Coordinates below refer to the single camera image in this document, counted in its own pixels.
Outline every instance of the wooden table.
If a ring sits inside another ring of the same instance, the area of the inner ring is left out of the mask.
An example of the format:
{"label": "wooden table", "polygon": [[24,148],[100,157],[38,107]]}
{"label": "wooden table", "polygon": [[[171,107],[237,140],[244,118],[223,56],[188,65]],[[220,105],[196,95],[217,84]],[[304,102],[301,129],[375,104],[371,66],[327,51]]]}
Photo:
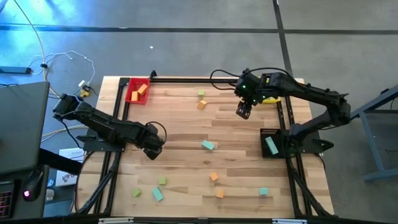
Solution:
{"label": "wooden table", "polygon": [[[119,78],[104,77],[97,109],[112,114]],[[205,91],[204,100],[208,103],[204,110],[197,109],[198,90]],[[235,114],[238,101],[232,91],[219,91],[208,83],[152,83],[147,104],[130,105],[128,120],[162,123],[167,129],[167,142],[154,161],[128,144],[119,167],[112,215],[294,217],[285,161],[261,157],[259,129],[280,128],[276,105],[257,105],[250,118],[243,120]],[[307,101],[291,98],[291,102],[297,123],[312,118]],[[121,104],[119,119],[123,113],[124,103]],[[203,140],[214,143],[215,150],[202,149]],[[103,157],[104,153],[94,153],[84,166],[78,185],[79,207],[98,185]],[[333,213],[321,161],[304,154],[303,164],[309,189]],[[209,178],[212,172],[219,177],[215,183]],[[160,176],[167,178],[167,185],[159,187],[164,199],[158,202],[152,188],[158,186]],[[268,196],[259,196],[261,187],[269,188]],[[133,197],[133,188],[140,188],[142,195]],[[224,190],[224,198],[216,198],[218,189]],[[298,196],[304,211],[299,190]]]}

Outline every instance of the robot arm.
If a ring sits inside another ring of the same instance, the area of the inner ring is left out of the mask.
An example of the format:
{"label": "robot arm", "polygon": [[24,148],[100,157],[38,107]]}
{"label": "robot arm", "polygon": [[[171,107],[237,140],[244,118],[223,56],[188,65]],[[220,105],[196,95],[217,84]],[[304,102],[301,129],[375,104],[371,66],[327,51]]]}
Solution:
{"label": "robot arm", "polygon": [[165,143],[157,135],[157,128],[154,125],[121,121],[93,108],[75,95],[62,94],[53,112],[54,118],[57,120],[77,120],[85,124],[96,131],[106,143],[131,143],[139,149],[143,149],[144,153],[152,160],[162,152],[162,146]]}
{"label": "robot arm", "polygon": [[320,116],[304,124],[292,125],[289,140],[293,145],[300,144],[308,134],[321,128],[349,123],[351,107],[344,99],[347,94],[298,83],[288,74],[275,72],[257,77],[246,69],[239,77],[234,93],[242,98],[236,114],[244,119],[249,118],[252,106],[256,106],[268,97],[294,96],[325,105],[326,111]]}

